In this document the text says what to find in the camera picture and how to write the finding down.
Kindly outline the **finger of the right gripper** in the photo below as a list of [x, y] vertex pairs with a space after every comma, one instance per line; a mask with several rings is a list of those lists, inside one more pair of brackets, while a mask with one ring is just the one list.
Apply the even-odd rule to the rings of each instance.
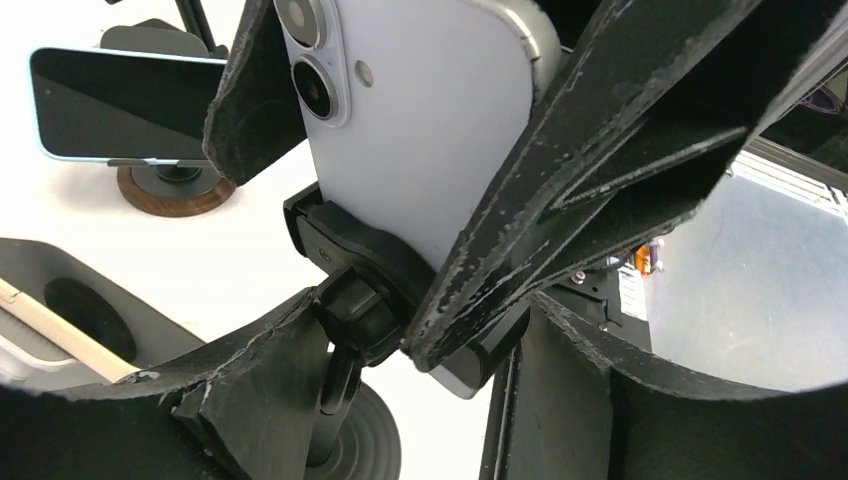
[[527, 295], [679, 225], [847, 50], [843, 1], [604, 1], [407, 337], [428, 372]]
[[270, 0], [248, 1], [203, 128], [203, 151], [242, 186], [307, 139], [282, 25]]

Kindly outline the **black round-base phone stand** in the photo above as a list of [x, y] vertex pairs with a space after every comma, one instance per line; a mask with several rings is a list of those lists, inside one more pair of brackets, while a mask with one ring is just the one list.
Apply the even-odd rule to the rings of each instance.
[[397, 479], [402, 457], [397, 424], [361, 372], [402, 349], [434, 271], [404, 241], [324, 199], [318, 184], [290, 197], [284, 216], [297, 251], [328, 275], [310, 307], [334, 350], [306, 476]]

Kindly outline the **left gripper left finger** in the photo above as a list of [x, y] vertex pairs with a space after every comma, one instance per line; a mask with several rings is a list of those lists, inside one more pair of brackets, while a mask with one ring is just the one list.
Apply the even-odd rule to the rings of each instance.
[[305, 289], [113, 385], [1, 391], [5, 479], [301, 479], [327, 337]]

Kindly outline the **lavender phone black screen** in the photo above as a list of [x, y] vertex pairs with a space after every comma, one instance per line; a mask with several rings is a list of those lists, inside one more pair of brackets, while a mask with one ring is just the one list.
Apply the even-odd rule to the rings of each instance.
[[534, 1], [275, 8], [323, 198], [435, 277], [556, 75], [552, 21]]

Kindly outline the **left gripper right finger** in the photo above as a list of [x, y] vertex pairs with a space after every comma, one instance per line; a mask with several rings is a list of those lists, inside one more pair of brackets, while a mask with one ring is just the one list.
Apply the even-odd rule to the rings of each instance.
[[780, 392], [696, 372], [545, 294], [497, 375], [494, 479], [843, 479], [847, 387]]

